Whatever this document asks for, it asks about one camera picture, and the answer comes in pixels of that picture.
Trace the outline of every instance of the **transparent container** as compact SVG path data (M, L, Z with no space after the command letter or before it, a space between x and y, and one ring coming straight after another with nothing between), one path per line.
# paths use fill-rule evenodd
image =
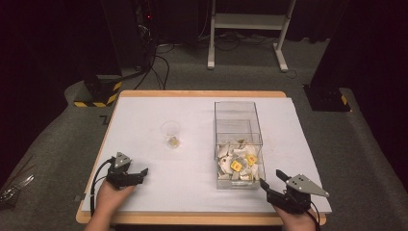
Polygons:
M259 189L265 179L262 135L254 102L215 103L215 160L220 190Z

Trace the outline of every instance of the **small object in cup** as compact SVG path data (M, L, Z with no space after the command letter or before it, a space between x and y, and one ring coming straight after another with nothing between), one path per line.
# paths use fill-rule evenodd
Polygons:
M162 133L166 136L166 141L170 147L180 145L179 134L180 124L176 121L167 121L162 125Z

